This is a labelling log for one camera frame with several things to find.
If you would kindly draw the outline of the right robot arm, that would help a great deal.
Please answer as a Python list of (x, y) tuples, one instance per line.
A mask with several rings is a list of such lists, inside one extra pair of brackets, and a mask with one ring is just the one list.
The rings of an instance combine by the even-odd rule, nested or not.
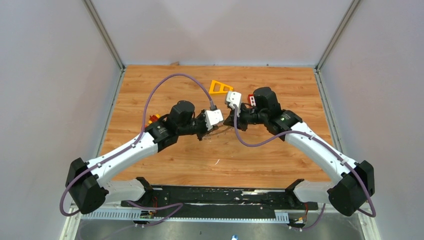
[[(357, 211), (376, 217), (371, 199), (375, 193), (375, 171), (368, 161), (358, 162), (324, 141), (300, 116), (283, 109), (270, 87), (254, 90), (253, 98), (255, 104), (248, 106), (242, 102), (241, 93), (226, 94), (225, 104), (231, 111), (224, 124), (235, 128), (238, 140), (246, 147), (255, 148), (281, 139), (302, 151), (330, 178), (329, 182), (301, 180), (295, 184), (285, 195), (290, 208), (298, 209), (306, 202), (315, 202), (330, 204), (348, 217)], [(264, 125), (272, 137), (260, 143), (247, 143), (239, 131), (246, 131), (248, 125)]]

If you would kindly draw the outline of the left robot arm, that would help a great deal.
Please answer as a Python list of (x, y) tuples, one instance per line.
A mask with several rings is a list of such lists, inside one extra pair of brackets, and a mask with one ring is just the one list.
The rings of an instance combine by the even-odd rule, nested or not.
[(194, 104), (181, 100), (168, 114), (145, 125), (138, 135), (118, 148), (88, 161), (80, 157), (73, 160), (64, 193), (70, 194), (77, 213), (84, 215), (110, 202), (135, 201), (142, 207), (149, 206), (153, 193), (140, 180), (112, 179), (136, 162), (174, 145), (180, 136), (195, 135), (202, 140), (222, 121), (222, 112), (215, 105), (196, 115)]

